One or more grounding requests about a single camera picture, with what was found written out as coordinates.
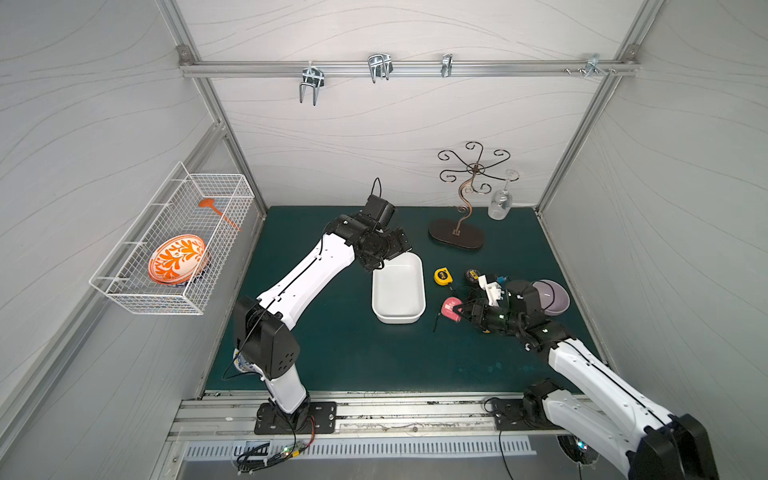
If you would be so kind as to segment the pink tape measure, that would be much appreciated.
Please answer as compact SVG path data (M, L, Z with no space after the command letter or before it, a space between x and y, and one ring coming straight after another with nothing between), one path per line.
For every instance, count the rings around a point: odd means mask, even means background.
M446 298L435 316L432 332L435 332L437 330L437 327L442 319L450 320L454 323L460 322L461 321L460 310L462 306L463 306L463 302L458 297L452 296L452 297Z

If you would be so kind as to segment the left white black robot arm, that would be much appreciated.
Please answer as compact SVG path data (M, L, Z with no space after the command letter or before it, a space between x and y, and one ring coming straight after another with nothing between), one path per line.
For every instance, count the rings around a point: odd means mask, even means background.
M254 299L243 296L238 300L234 318L239 336L233 366L258 376L282 413L303 411L309 394L295 366L300 347L292 333L303 312L354 262L371 273L411 250L403 229L388 229L362 213L332 220L310 253L278 283Z

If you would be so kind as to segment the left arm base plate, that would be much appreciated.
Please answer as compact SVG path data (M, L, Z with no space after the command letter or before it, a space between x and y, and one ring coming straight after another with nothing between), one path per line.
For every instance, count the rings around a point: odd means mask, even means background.
M256 435L331 434L336 430L336 402L305 400L293 413L275 403L262 403L253 432Z

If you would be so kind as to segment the white plastic storage box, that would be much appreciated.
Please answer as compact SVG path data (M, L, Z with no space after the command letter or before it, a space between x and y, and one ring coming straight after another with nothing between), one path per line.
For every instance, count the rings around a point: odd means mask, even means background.
M421 258L407 252L385 260L372 275L371 306L378 320L387 325L415 323L426 310Z

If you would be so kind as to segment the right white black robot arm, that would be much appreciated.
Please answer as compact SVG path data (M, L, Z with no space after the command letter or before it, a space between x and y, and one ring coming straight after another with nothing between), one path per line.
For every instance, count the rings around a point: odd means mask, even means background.
M718 478L704 425L690 414L673 414L605 365L548 314L535 283L480 278L466 298L446 299L441 313L517 338L587 398L546 379L524 392L519 420L569 432L628 479Z

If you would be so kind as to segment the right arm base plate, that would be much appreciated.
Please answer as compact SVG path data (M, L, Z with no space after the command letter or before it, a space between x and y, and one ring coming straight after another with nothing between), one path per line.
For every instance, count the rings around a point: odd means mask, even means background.
M500 432L560 429L546 418L536 402L527 398L490 397L484 401L483 410L491 416L495 429Z

